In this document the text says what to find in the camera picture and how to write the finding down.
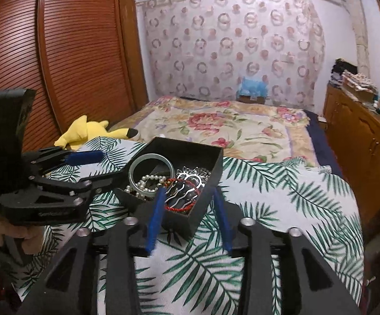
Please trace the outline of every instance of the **human hand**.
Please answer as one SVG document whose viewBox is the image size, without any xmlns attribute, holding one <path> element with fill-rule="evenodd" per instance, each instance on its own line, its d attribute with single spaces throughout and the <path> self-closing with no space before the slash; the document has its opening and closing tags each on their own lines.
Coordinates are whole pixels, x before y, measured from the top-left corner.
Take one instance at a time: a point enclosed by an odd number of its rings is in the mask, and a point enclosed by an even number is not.
<svg viewBox="0 0 380 315">
<path fill-rule="evenodd" d="M 0 247 L 3 246 L 3 236 L 12 238 L 24 238 L 22 249 L 26 254 L 36 254 L 41 251 L 44 228 L 38 226 L 14 226 L 8 220 L 0 216 Z"/>
</svg>

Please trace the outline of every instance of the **floral bedspread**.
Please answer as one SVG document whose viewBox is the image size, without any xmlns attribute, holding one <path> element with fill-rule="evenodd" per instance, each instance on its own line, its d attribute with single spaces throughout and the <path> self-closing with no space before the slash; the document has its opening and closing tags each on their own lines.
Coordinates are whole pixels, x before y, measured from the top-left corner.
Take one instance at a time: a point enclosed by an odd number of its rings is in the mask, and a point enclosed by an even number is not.
<svg viewBox="0 0 380 315">
<path fill-rule="evenodd" d="M 165 96 L 112 127 L 135 128 L 133 138 L 149 142 L 161 134 L 223 147 L 226 156 L 257 162 L 280 162 L 302 156 L 311 166 L 317 157 L 299 109 L 241 102 L 200 102 Z"/>
<path fill-rule="evenodd" d="M 98 137 L 81 150 L 104 151 L 105 159 L 101 163 L 64 166 L 52 172 L 51 178 L 78 181 L 82 177 L 119 170 L 144 145 Z M 307 167 L 303 158 L 259 163 L 225 157 L 220 186 L 226 199 L 239 205 L 244 216 L 278 231 L 294 226 L 301 228 L 359 303 L 363 279 L 361 222 L 355 197 L 345 181 L 329 173 L 328 168 Z M 78 228 L 104 230 L 129 215 L 110 192 L 94 198 L 84 223 L 47 226 L 42 251 L 28 266 L 14 267 L 14 284 L 21 298 L 33 287 L 54 253 Z M 135 259 L 142 313 L 235 314 L 244 259 L 229 258 L 221 245 L 211 207 L 189 241 L 170 229 L 162 230 L 153 255 Z M 104 315 L 107 260 L 104 255 L 100 258 L 98 314 Z M 280 315 L 281 279 L 276 256 L 271 268 L 272 308 L 275 315 Z"/>
</svg>

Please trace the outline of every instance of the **metal screw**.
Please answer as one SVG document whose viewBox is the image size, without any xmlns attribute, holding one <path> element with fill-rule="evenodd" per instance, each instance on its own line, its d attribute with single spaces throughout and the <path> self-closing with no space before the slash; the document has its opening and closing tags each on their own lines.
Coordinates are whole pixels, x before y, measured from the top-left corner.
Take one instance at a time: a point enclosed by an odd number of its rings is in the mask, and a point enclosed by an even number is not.
<svg viewBox="0 0 380 315">
<path fill-rule="evenodd" d="M 84 200 L 82 198 L 76 198 L 73 203 L 75 206 L 79 206 Z"/>
<path fill-rule="evenodd" d="M 138 220 L 136 217 L 127 217 L 124 218 L 123 223 L 125 225 L 136 225 L 138 223 Z"/>
<path fill-rule="evenodd" d="M 302 230 L 298 227 L 291 227 L 289 230 L 288 230 L 289 234 L 292 236 L 292 237 L 300 237 L 302 236 Z"/>
<path fill-rule="evenodd" d="M 240 223 L 245 226 L 253 226 L 256 223 L 256 221 L 252 218 L 242 218 L 240 220 Z"/>
<path fill-rule="evenodd" d="M 79 237 L 87 237 L 91 233 L 91 230 L 86 227 L 81 227 L 76 231 L 76 235 Z"/>
</svg>

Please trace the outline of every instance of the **red bracelet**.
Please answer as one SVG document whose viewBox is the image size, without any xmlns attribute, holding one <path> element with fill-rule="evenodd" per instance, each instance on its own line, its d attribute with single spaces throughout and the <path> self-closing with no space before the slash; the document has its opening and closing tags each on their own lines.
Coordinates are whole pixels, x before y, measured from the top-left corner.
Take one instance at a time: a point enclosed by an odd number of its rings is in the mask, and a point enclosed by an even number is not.
<svg viewBox="0 0 380 315">
<path fill-rule="evenodd" d="M 187 183 L 188 185 L 190 185 L 191 187 L 194 188 L 194 191 L 196 192 L 197 196 L 200 195 L 200 191 L 199 189 L 196 187 L 196 185 L 194 183 L 192 183 L 191 181 L 188 181 L 188 180 L 184 180 L 184 179 L 176 179 L 176 178 L 172 178 L 172 179 L 168 179 L 167 181 L 164 182 L 164 186 L 170 182 L 174 182 L 174 181 L 178 181 L 178 182 L 184 182 L 184 183 Z M 190 205 L 188 206 L 185 206 L 184 208 L 173 208 L 173 207 L 169 207 L 169 206 L 165 206 L 165 208 L 168 210 L 168 211 L 173 211 L 173 212 L 187 212 L 189 210 L 191 210 L 193 208 L 193 206 L 195 205 L 195 201 L 192 202 Z"/>
</svg>

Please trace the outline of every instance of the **pearl necklace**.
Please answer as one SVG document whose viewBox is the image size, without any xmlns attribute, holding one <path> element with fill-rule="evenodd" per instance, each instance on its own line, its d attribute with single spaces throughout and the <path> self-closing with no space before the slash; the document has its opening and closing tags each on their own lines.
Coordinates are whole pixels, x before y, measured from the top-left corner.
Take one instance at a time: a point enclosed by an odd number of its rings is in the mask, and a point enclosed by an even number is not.
<svg viewBox="0 0 380 315">
<path fill-rule="evenodd" d="M 159 181 L 155 189 L 149 189 L 146 187 L 146 183 L 155 180 Z M 137 183 L 137 186 L 142 189 L 145 192 L 156 192 L 158 190 L 158 187 L 161 187 L 166 181 L 166 176 L 161 176 L 161 175 L 143 175 L 142 179 Z M 134 191 L 134 188 L 131 187 L 130 185 L 127 185 L 126 189 L 124 190 L 126 193 L 131 193 Z M 136 197 L 140 199 L 144 199 L 143 195 L 140 195 L 139 192 L 136 192 Z"/>
</svg>

